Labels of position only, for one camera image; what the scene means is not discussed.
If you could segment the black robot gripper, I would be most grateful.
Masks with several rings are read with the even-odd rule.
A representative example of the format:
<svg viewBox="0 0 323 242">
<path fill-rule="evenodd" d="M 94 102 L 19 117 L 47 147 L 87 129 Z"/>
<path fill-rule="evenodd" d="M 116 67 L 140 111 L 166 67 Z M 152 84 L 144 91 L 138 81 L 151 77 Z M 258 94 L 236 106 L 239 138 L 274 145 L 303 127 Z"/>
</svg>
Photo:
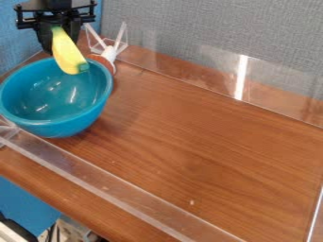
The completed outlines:
<svg viewBox="0 0 323 242">
<path fill-rule="evenodd" d="M 82 25 L 96 20 L 96 6 L 96 0 L 27 0 L 14 6 L 16 27 L 35 28 L 42 48 L 51 54 L 52 25 L 63 25 L 70 38 L 76 43 Z"/>
</svg>

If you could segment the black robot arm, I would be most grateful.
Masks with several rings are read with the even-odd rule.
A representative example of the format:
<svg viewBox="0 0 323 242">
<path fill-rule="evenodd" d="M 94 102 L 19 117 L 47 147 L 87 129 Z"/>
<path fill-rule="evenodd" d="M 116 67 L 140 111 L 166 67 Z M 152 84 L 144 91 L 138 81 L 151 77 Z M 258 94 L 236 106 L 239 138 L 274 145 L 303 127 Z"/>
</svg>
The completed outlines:
<svg viewBox="0 0 323 242">
<path fill-rule="evenodd" d="M 52 27 L 62 26 L 76 43 L 82 26 L 96 21 L 96 6 L 96 0 L 27 0 L 14 7 L 16 27 L 35 31 L 43 51 L 51 54 Z"/>
</svg>

